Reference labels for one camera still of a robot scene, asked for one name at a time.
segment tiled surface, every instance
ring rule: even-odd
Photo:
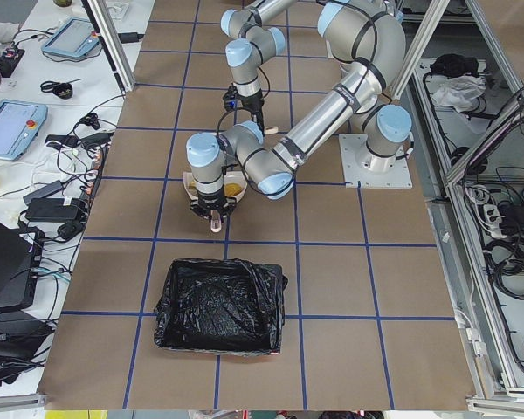
[[[50,406],[463,409],[472,386],[415,176],[410,191],[346,189],[336,136],[284,198],[248,190],[220,233],[189,210],[184,144],[223,113],[231,72],[218,23],[242,4],[156,2],[41,385]],[[307,29],[319,12],[299,2],[275,19],[290,46],[264,65],[266,125],[282,133],[269,147],[340,78]],[[152,311],[175,258],[280,264],[282,354],[157,349]]]

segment blue joint cap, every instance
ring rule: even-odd
[[[376,124],[388,140],[402,142],[410,134],[411,117],[401,106],[387,105],[378,112]]]
[[[280,55],[286,49],[286,37],[278,28],[270,28],[269,31],[272,33],[273,42],[276,44],[276,55]]]
[[[217,159],[219,144],[214,134],[200,133],[192,135],[186,142],[186,155],[190,166],[203,168]]]
[[[221,16],[221,30],[224,32],[225,35],[228,37],[229,35],[229,26],[231,25],[231,18],[235,14],[236,10],[229,9],[224,13],[223,16]]]
[[[235,39],[225,47],[227,64],[230,67],[239,67],[244,64],[252,54],[252,45],[246,39]]]
[[[264,144],[264,135],[262,134],[262,131],[260,131],[260,128],[256,122],[252,120],[246,120],[245,122],[241,122],[239,125],[251,131],[254,135],[256,135],[259,143]]]
[[[338,1],[342,3],[349,2],[349,0]],[[324,6],[321,15],[318,18],[318,25],[316,26],[316,29],[318,33],[320,33],[321,37],[324,36],[324,32],[326,32],[326,29],[332,23],[332,20],[334,20],[335,15],[337,15],[342,8],[343,6],[337,3],[327,3],[326,6]]]
[[[258,184],[258,187],[266,195],[270,195],[268,198],[276,200],[280,199],[293,187],[292,179],[293,176],[291,173],[276,173],[275,175],[266,177],[266,179]]]

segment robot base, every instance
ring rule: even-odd
[[[362,167],[356,158],[356,152],[367,140],[363,134],[340,134],[341,165],[343,177],[348,188],[368,189],[411,189],[410,171],[405,159],[396,160],[386,173],[373,173]],[[400,148],[396,155],[403,155]]]

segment white bowl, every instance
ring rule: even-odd
[[[183,173],[183,186],[186,193],[189,195],[190,199],[198,199],[198,195],[196,195],[195,190],[190,190],[189,185],[194,182],[194,176],[190,172],[184,172]],[[227,172],[227,175],[224,176],[224,185],[228,185],[229,183],[236,183],[239,185],[243,190],[240,191],[240,193],[234,198],[239,202],[241,199],[243,199],[243,196],[246,192],[246,187],[248,186],[246,184],[246,179],[243,176],[242,172],[233,171],[233,172]]]

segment blue tablet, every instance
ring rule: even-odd
[[[29,147],[46,120],[46,105],[0,101],[0,159],[15,160]]]
[[[72,61],[84,59],[99,43],[91,22],[71,17],[52,37],[41,46],[45,54]]]

